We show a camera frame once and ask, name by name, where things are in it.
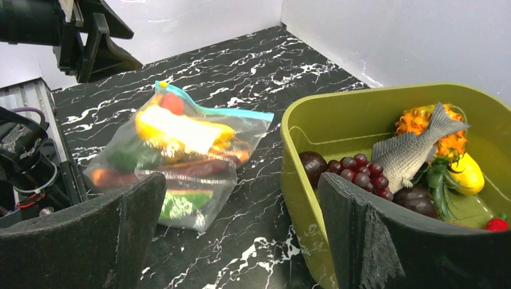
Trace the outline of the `red chili toy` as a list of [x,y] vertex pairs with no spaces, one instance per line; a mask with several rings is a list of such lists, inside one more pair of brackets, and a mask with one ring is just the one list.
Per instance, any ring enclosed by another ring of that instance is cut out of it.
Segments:
[[167,93],[161,103],[160,106],[164,109],[169,110],[171,113],[180,116],[184,111],[184,102],[183,100],[173,93]]

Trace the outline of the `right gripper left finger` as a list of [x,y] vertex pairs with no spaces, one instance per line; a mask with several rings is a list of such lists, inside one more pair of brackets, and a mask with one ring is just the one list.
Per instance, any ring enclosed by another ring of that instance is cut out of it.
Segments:
[[153,173],[1,229],[1,287],[136,288],[165,193]]

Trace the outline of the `watermelon slice toy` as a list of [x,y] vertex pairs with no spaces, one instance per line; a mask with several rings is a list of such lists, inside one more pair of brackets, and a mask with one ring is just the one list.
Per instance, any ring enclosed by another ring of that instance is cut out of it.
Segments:
[[213,196],[212,190],[167,189],[160,220],[179,219],[207,205]]

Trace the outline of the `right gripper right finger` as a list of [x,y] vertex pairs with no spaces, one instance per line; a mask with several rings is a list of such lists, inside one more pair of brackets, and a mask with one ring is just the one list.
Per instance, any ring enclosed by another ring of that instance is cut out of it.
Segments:
[[334,173],[318,193],[340,288],[510,287],[510,232],[417,214]]

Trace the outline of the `green avocado toy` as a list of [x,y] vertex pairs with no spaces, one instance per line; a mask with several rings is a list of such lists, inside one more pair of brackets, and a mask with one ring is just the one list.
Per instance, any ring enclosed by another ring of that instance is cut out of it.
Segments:
[[136,169],[154,169],[163,159],[161,151],[147,142],[133,138],[107,149],[105,158],[110,167],[120,173],[133,173]]

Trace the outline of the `yellow bell pepper toy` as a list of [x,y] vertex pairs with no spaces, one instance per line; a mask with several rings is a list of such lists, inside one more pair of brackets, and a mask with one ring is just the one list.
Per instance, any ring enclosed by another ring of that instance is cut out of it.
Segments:
[[227,125],[177,116],[158,105],[136,113],[134,123],[142,140],[170,153],[206,154],[213,145],[228,142],[236,135]]

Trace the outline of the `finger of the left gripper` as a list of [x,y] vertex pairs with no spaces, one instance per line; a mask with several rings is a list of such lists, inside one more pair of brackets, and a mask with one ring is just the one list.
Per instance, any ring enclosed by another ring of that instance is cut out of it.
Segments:
[[93,13],[91,30],[80,50],[76,79],[90,83],[122,73],[139,70],[143,64],[115,44],[104,14]]
[[83,26],[81,33],[89,33],[92,27],[93,13],[103,14],[106,18],[110,36],[119,39],[132,39],[134,32],[128,25],[113,11],[113,9],[103,0],[82,0],[78,1],[83,16]]

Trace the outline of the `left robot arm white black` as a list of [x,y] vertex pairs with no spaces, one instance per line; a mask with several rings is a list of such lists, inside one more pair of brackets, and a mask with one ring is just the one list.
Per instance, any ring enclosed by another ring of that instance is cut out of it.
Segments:
[[133,36],[105,1],[1,1],[1,41],[52,47],[59,70],[80,84],[141,69],[113,41]]

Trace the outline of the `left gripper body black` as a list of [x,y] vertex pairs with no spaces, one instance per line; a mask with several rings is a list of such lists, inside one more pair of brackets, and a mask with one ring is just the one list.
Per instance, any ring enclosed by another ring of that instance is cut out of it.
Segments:
[[57,67],[78,83],[100,79],[99,48],[104,38],[104,1],[57,1],[62,10]]

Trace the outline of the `clear zip top bag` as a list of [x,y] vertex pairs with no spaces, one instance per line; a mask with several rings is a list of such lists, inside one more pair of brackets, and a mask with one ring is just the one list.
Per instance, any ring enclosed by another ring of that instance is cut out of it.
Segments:
[[[98,168],[112,169],[115,172],[118,172],[117,170],[110,167],[106,161],[105,153],[107,152],[107,149],[113,147],[117,143],[128,141],[133,138],[142,140],[136,132],[136,126],[134,123],[136,113],[144,110],[150,105],[158,105],[160,107],[160,103],[167,93],[176,94],[183,100],[184,111],[182,115],[196,120],[227,125],[234,129],[236,135],[228,142],[213,145],[213,147],[206,154],[197,154],[193,152],[186,153],[184,151],[176,151],[174,153],[170,153],[158,148],[163,156],[162,162],[154,169],[136,169],[134,173],[139,177],[139,181],[154,172],[162,173],[161,171],[157,170],[162,166],[217,158],[219,155],[227,154],[237,150],[248,151],[251,157],[260,140],[267,133],[274,118],[272,113],[265,113],[260,111],[244,110],[238,108],[203,107],[196,104],[192,98],[179,87],[168,84],[164,81],[158,81],[154,86],[153,97],[141,108],[139,108],[126,123],[118,128],[106,147],[89,163],[85,171],[85,174],[89,179],[92,170]],[[159,217],[159,223],[168,227],[192,229],[198,232],[205,232],[208,230],[214,219],[219,214],[220,210],[225,205],[231,192],[237,185],[237,170],[239,167],[232,167],[225,172],[206,177],[175,176],[171,178],[169,175],[162,173],[166,179],[167,189],[212,190],[213,196],[207,205],[193,212],[192,214],[172,220],[160,220]],[[105,193],[120,187],[96,188],[100,192]]]

